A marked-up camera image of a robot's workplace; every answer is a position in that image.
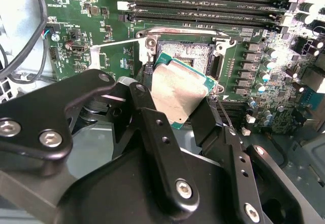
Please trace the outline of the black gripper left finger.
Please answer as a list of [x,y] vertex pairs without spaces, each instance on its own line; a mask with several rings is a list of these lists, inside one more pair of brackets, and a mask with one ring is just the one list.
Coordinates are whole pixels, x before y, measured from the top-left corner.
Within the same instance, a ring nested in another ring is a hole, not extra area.
[[1,150],[40,160],[42,172],[53,174],[73,147],[72,127],[81,108],[103,95],[119,109],[113,115],[122,155],[141,147],[157,194],[166,213],[192,213],[199,192],[185,164],[167,117],[156,110],[150,91],[133,82],[119,85],[106,73],[92,69],[33,91],[1,105],[1,121],[13,121],[18,133],[1,127]]

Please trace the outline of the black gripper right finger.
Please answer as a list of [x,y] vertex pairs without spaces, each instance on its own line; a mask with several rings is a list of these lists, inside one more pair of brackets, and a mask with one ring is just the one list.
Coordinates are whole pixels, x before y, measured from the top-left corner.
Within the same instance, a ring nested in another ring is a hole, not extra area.
[[320,223],[320,215],[267,151],[243,146],[208,98],[190,122],[202,155],[223,170],[218,210],[226,223]]

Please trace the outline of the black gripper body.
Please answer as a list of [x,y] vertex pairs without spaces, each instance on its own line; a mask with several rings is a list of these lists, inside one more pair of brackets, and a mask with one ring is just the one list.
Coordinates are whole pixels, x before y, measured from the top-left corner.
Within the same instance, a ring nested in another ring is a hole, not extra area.
[[200,194],[187,219],[172,219],[158,206],[144,152],[135,149],[77,180],[58,204],[57,223],[238,223],[226,199],[225,171],[186,151],[182,155]]

